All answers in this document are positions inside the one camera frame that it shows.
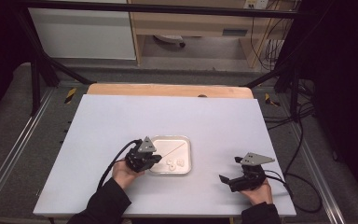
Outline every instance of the aluminum rail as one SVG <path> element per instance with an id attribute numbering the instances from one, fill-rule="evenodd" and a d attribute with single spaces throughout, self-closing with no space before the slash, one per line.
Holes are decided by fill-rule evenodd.
<path id="1" fill-rule="evenodd" d="M 25 146 L 28 143 L 28 140 L 31 138 L 32 133 L 34 132 L 34 129 L 36 125 L 38 124 L 39 120 L 42 118 L 42 115 L 44 114 L 46 108 L 48 107 L 48 103 L 50 101 L 50 98 L 54 92 L 54 88 L 48 88 L 42 98 L 42 103 L 39 108 L 39 110 L 36 112 L 36 114 L 29 118 L 27 124 L 25 125 L 24 129 L 22 130 L 19 138 L 17 139 L 16 143 L 14 144 L 13 148 L 10 150 L 10 152 L 7 155 L 7 158 L 5 159 L 4 163 L 2 164 L 0 168 L 0 191 L 5 185 L 11 171 L 14 168 L 14 165 L 16 164 L 17 160 L 19 159 L 22 151 L 24 150 Z"/>
<path id="2" fill-rule="evenodd" d="M 283 110 L 286 115 L 290 117 L 289 112 L 289 102 L 284 93 L 278 94 Z M 291 122 L 292 129 L 296 134 L 296 140 L 300 141 L 301 130 L 299 124 Z M 304 162 L 307 165 L 307 168 L 310 172 L 310 177 L 312 178 L 315 187 L 319 190 L 322 196 L 324 203 L 324 210 L 328 215 L 330 222 L 332 224 L 345 224 L 345 219 L 342 216 L 342 213 L 337 205 L 336 200 L 334 199 L 333 193 L 331 192 L 324 175 L 319 168 L 317 161 L 314 159 L 310 146 L 308 145 L 306 139 L 304 138 L 301 146 L 301 155 L 303 156 Z"/>
<path id="3" fill-rule="evenodd" d="M 14 3 L 21 7 L 92 10 L 92 11 L 123 11 L 123 12 L 149 12 L 149 13 L 175 13 L 194 15 L 215 15 L 254 18 L 280 18 L 280 19 L 315 19 L 317 14 L 296 11 L 276 11 L 264 9 L 238 9 L 228 7 L 185 7 L 148 4 L 118 4 L 94 2 L 68 2 L 49 0 L 16 0 Z"/>

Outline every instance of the white cabinet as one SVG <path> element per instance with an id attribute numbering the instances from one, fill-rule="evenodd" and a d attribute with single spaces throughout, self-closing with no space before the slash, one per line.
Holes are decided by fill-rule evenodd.
<path id="1" fill-rule="evenodd" d="M 135 60 L 128 12 L 30 8 L 30 13 L 50 57 Z"/>

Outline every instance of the white table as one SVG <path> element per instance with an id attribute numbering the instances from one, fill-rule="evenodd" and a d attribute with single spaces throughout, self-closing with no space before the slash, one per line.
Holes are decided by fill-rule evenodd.
<path id="1" fill-rule="evenodd" d="M 247 152 L 276 159 L 257 100 L 84 95 L 34 213 L 68 217 L 84 210 L 117 153 L 147 135 L 188 137 L 192 170 L 185 176 L 146 172 L 126 190 L 132 205 L 124 217 L 238 216 L 251 205 L 219 175 L 241 176 L 234 157 Z M 277 161 L 263 168 L 282 175 Z M 280 216 L 295 216 L 284 186 L 269 183 Z"/>

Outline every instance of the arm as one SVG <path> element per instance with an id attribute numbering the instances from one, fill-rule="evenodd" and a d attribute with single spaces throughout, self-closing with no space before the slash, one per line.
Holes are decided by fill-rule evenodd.
<path id="1" fill-rule="evenodd" d="M 267 179 L 258 189 L 242 190 L 252 203 L 252 207 L 242 211 L 242 224 L 280 224 L 280 218 L 272 203 L 271 186 Z"/>
<path id="2" fill-rule="evenodd" d="M 68 224 L 119 223 L 131 204 L 123 189 L 143 174 L 133 172 L 124 161 L 117 162 L 113 167 L 112 178 L 91 196 L 86 210 L 71 217 Z"/>

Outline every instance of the white tray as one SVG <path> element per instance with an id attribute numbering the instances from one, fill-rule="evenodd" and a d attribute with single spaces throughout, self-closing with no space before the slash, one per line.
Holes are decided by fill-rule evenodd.
<path id="1" fill-rule="evenodd" d="M 191 170 L 190 141 L 185 136 L 166 135 L 151 139 L 155 154 L 162 157 L 150 171 L 158 175 L 185 175 Z"/>

